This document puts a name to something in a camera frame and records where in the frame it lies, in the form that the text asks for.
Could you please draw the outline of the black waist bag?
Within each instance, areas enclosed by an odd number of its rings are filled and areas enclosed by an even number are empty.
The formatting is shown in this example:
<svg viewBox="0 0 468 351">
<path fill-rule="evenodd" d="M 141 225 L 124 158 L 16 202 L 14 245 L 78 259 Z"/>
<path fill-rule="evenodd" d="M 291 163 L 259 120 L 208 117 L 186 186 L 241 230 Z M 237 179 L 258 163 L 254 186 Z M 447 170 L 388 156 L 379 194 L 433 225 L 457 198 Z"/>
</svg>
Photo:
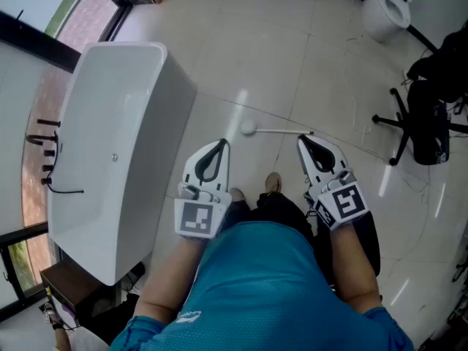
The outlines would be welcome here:
<svg viewBox="0 0 468 351">
<path fill-rule="evenodd" d="M 359 220 L 353 222 L 353 227 L 363 251 L 371 264 L 374 275 L 380 274 L 380 245 L 372 213 L 369 211 Z M 336 289 L 333 275 L 332 246 L 330 230 L 324 221 L 317 217 L 317 234 L 314 236 L 314 252 L 318 266 L 325 276 L 328 284 Z"/>
</svg>

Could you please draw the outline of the person's right forearm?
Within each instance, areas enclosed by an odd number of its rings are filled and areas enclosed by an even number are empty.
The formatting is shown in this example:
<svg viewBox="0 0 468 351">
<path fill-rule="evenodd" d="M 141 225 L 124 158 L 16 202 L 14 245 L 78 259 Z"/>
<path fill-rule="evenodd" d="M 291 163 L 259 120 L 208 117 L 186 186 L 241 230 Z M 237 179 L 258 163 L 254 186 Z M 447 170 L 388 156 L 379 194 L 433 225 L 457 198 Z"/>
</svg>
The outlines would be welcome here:
<svg viewBox="0 0 468 351">
<path fill-rule="evenodd" d="M 352 224 L 330 232 L 333 276 L 340 299 L 365 314 L 382 307 L 377 277 Z"/>
</svg>

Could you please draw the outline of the black window frame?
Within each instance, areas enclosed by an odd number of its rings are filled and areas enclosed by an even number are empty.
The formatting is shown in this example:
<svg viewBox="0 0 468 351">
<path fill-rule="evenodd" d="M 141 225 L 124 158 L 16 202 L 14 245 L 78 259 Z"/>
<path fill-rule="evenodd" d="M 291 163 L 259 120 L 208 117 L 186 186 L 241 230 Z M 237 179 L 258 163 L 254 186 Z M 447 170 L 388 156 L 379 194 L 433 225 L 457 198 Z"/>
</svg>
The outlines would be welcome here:
<svg viewBox="0 0 468 351">
<path fill-rule="evenodd" d="M 130 0 L 113 1 L 118 6 L 117 13 L 115 13 L 110 23 L 105 27 L 99 38 L 100 42 L 114 40 L 124 20 L 134 7 L 134 4 Z M 0 12 L 0 42 L 11 45 L 69 73 L 73 72 L 76 68 L 80 57 L 80 54 L 75 49 L 24 23 L 19 17 L 14 18 L 3 12 Z M 45 298 L 45 289 L 41 284 L 27 291 L 21 288 L 10 256 L 9 247 L 44 235 L 47 232 L 48 223 L 41 222 L 31 227 L 0 236 L 0 262 L 6 268 L 4 277 L 0 278 L 0 282 L 10 284 L 18 297 L 11 304 L 0 307 L 0 323 Z"/>
</svg>

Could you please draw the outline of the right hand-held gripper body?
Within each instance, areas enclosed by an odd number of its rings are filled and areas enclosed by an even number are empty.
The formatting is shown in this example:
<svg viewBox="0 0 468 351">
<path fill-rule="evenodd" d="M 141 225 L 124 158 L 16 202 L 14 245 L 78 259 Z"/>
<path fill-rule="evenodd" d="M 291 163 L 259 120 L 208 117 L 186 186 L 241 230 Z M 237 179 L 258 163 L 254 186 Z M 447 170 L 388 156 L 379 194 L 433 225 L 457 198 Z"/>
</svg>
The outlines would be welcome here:
<svg viewBox="0 0 468 351">
<path fill-rule="evenodd" d="M 310 186 L 305 198 L 329 230 L 349 224 L 369 211 L 357 179 L 349 168 L 326 184 Z"/>
</svg>

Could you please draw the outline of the person's teal shirt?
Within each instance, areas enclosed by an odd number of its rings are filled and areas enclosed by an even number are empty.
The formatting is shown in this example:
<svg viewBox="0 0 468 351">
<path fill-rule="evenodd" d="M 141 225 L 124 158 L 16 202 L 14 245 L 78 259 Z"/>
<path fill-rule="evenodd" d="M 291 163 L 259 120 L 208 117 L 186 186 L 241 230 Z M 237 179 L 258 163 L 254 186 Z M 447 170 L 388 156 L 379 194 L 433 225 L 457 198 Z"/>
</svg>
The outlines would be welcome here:
<svg viewBox="0 0 468 351">
<path fill-rule="evenodd" d="M 272 222 L 231 227 L 206 248 L 181 313 L 138 316 L 110 351 L 413 351 L 386 309 L 360 314 L 329 287 L 311 245 Z"/>
</svg>

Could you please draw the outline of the black backpack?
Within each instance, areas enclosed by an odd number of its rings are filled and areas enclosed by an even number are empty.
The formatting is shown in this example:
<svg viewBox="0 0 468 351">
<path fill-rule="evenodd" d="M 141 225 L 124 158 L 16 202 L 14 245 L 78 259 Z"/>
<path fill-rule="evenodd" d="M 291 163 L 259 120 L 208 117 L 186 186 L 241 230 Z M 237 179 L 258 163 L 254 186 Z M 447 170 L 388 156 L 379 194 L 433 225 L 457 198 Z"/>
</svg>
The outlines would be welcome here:
<svg viewBox="0 0 468 351">
<path fill-rule="evenodd" d="M 410 85 L 407 96 L 413 156 L 420 165 L 439 165 L 449 159 L 448 112 L 427 80 Z"/>
</svg>

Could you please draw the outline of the white toilet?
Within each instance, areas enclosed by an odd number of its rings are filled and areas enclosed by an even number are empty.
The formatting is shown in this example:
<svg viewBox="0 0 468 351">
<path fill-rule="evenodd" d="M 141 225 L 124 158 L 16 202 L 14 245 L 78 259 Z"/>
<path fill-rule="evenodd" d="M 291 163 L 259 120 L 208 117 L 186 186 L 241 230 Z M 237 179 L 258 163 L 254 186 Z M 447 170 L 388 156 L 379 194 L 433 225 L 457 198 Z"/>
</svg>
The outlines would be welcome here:
<svg viewBox="0 0 468 351">
<path fill-rule="evenodd" d="M 363 27 L 376 42 L 384 43 L 407 30 L 411 24 L 410 3 L 413 0 L 364 0 Z"/>
</svg>

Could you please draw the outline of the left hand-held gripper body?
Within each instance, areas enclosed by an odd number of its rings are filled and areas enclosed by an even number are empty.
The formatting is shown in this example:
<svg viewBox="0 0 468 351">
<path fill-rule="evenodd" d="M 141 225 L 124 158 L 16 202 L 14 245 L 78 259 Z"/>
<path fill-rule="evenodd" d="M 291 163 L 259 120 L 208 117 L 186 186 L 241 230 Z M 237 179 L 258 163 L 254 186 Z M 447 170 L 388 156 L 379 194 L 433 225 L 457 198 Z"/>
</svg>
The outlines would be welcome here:
<svg viewBox="0 0 468 351">
<path fill-rule="evenodd" d="M 175 233 L 185 238 L 214 238 L 231 202 L 228 192 L 180 182 L 174 199 Z"/>
</svg>

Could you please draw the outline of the dark wooden side table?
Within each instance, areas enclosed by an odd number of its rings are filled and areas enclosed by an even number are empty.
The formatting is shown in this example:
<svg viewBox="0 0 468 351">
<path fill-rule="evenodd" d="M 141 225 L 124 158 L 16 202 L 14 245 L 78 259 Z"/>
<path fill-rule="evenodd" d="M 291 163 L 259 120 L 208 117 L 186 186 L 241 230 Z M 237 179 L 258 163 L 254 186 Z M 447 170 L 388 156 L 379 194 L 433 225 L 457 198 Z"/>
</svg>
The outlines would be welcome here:
<svg viewBox="0 0 468 351">
<path fill-rule="evenodd" d="M 64 306 L 76 322 L 88 320 L 116 306 L 116 289 L 92 276 L 73 260 L 62 260 L 40 271 L 52 298 Z"/>
</svg>

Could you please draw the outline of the person's left forearm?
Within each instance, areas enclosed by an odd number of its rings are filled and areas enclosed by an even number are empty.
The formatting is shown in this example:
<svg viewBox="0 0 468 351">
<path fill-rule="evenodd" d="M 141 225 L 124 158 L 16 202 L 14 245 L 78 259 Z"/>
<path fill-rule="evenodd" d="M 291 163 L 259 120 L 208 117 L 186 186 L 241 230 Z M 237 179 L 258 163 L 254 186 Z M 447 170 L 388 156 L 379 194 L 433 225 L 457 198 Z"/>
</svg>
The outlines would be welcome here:
<svg viewBox="0 0 468 351">
<path fill-rule="evenodd" d="M 143 285 L 134 315 L 163 325 L 174 321 L 188 297 L 207 245 L 207 239 L 180 238 Z"/>
</svg>

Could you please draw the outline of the white long-handled brush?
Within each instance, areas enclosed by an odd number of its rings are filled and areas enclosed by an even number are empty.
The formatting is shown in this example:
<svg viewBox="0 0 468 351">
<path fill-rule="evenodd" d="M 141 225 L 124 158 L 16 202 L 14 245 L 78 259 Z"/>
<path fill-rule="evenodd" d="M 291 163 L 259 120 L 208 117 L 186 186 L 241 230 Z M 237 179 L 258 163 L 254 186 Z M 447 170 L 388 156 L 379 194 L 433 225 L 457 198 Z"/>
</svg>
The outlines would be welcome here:
<svg viewBox="0 0 468 351">
<path fill-rule="evenodd" d="M 245 136 L 252 136 L 256 133 L 274 133 L 290 135 L 313 135 L 313 131 L 291 130 L 291 129 L 262 129 L 258 128 L 253 120 L 245 120 L 240 124 L 240 131 Z"/>
</svg>

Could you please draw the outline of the white bathtub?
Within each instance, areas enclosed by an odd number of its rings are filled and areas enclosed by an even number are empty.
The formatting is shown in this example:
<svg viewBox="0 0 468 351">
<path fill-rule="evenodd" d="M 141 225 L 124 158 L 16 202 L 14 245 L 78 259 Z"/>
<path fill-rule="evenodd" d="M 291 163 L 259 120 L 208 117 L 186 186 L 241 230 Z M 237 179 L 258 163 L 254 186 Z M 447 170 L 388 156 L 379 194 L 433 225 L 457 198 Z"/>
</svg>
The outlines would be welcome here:
<svg viewBox="0 0 468 351">
<path fill-rule="evenodd" d="M 196 94 L 160 42 L 100 42 L 79 58 L 59 116 L 48 228 L 103 284 L 115 284 L 154 248 Z"/>
</svg>

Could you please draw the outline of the person's black trousers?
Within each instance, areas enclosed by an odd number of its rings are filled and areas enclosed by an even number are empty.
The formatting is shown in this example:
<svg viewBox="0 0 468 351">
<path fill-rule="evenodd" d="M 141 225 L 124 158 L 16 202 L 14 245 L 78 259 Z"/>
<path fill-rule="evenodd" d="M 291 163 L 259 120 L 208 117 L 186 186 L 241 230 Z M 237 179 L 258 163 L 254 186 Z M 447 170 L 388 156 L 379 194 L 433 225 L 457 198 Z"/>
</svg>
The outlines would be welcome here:
<svg viewBox="0 0 468 351">
<path fill-rule="evenodd" d="M 298 231 L 310 244 L 313 242 L 311 225 L 305 214 L 281 192 L 262 193 L 257 207 L 251 209 L 243 196 L 231 202 L 220 226 L 224 232 L 241 222 L 274 222 Z"/>
</svg>

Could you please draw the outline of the black office chair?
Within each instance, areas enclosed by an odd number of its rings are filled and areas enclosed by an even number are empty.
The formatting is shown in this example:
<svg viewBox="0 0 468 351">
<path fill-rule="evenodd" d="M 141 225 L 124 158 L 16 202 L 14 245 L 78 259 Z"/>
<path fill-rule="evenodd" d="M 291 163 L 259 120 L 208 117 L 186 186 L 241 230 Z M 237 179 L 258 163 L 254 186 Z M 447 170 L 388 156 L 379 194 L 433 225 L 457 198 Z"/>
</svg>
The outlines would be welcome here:
<svg viewBox="0 0 468 351">
<path fill-rule="evenodd" d="M 400 158 L 404 152 L 404 149 L 407 147 L 409 141 L 412 141 L 410 138 L 410 117 L 409 117 L 409 107 L 405 106 L 403 100 L 397 91 L 396 88 L 390 90 L 390 94 L 393 95 L 399 106 L 399 112 L 396 113 L 396 119 L 392 120 L 389 118 L 383 118 L 378 115 L 372 116 L 372 121 L 375 124 L 386 124 L 388 126 L 396 127 L 402 130 L 401 142 L 398 147 L 396 154 L 389 159 L 388 164 L 391 166 L 396 166 L 399 163 Z M 468 137 L 468 125 L 453 123 L 450 119 L 449 123 L 449 137 L 450 132 L 458 132 Z"/>
</svg>

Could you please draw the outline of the person's right shoe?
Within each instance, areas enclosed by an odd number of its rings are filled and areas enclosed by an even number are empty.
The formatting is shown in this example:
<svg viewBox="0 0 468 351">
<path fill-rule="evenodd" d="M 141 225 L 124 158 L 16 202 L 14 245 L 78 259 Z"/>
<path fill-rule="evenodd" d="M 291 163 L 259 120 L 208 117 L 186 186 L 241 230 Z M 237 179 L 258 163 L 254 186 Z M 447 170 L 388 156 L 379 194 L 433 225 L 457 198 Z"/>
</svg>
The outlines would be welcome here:
<svg viewBox="0 0 468 351">
<path fill-rule="evenodd" d="M 278 172 L 272 172 L 265 180 L 265 193 L 267 195 L 282 192 L 282 177 Z"/>
</svg>

